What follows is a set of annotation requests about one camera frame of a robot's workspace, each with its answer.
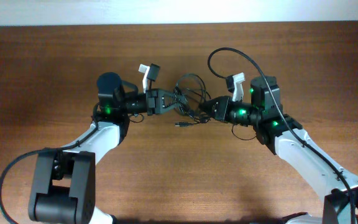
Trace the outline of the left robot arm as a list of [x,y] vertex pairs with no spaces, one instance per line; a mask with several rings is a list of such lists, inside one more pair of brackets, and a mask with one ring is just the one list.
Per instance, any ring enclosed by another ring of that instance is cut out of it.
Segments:
[[38,154],[28,214],[43,223],[117,223],[96,206],[96,165],[123,142],[133,114],[163,114],[185,104],[179,93],[139,93],[113,72],[99,76],[89,129],[73,142]]

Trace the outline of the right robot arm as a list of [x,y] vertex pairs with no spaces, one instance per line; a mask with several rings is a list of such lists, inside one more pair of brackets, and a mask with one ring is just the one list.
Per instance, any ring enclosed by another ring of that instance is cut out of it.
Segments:
[[236,95],[219,96],[200,109],[217,121],[252,126],[259,143],[290,164],[324,203],[321,217],[299,212],[271,222],[358,223],[358,176],[325,153],[298,121],[283,114],[275,77],[252,79],[250,92],[250,103]]

